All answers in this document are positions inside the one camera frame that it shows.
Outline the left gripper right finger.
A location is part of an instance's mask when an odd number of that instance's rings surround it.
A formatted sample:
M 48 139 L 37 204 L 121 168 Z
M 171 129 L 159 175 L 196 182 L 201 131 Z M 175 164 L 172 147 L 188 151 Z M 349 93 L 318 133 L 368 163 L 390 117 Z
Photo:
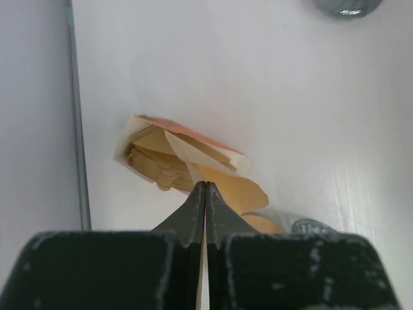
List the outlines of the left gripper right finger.
M 399 309 L 371 243 L 344 233 L 264 234 L 205 192 L 211 309 Z

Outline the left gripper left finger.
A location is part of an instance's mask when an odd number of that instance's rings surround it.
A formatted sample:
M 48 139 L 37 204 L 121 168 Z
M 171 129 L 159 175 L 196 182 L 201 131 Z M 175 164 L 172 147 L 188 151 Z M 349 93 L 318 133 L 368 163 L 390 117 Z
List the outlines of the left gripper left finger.
M 150 231 L 47 231 L 24 247 L 2 309 L 199 309 L 207 185 Z

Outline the brown paper coffee filter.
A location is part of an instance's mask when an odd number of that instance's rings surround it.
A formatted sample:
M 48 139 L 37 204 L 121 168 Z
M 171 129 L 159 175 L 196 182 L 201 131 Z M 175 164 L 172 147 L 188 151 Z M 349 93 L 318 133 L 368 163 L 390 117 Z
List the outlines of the brown paper coffee filter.
M 224 201 L 239 214 L 269 204 L 267 194 L 248 178 L 252 161 L 244 154 L 184 134 L 166 131 L 165 136 L 177 157 L 186 164 L 192 180 L 215 183 Z

